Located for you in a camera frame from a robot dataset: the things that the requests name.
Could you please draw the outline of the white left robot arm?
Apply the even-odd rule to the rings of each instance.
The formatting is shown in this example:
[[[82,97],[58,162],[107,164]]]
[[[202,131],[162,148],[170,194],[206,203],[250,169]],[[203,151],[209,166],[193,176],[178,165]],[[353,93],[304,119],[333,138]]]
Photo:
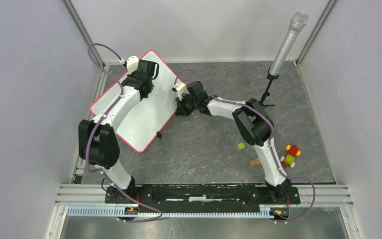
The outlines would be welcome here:
[[[120,90],[110,105],[92,120],[79,123],[79,156],[85,160],[86,170],[101,173],[125,203],[136,198],[135,180],[119,161],[115,132],[128,113],[152,92],[159,68],[156,62],[138,60],[135,70],[128,71],[122,82],[116,81]]]

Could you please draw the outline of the pink framed whiteboard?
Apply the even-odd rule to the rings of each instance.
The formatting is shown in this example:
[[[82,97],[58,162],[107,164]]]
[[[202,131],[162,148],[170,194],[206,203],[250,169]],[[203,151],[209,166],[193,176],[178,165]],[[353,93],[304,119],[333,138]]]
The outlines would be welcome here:
[[[116,131],[118,137],[139,153],[145,151],[177,109],[177,93],[172,91],[175,72],[153,50],[147,51],[141,59],[158,63],[159,74],[153,80],[154,88],[148,98],[129,111]]]

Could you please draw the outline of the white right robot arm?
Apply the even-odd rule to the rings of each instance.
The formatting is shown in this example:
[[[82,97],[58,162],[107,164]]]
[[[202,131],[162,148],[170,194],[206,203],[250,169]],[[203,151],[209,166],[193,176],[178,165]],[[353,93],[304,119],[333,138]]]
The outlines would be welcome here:
[[[235,121],[244,141],[253,146],[265,174],[267,195],[271,202],[280,203],[291,189],[274,145],[274,125],[256,99],[246,102],[230,101],[210,96],[200,81],[188,85],[177,80],[172,86],[177,93],[177,114],[189,116],[198,110],[209,116],[220,116]]]

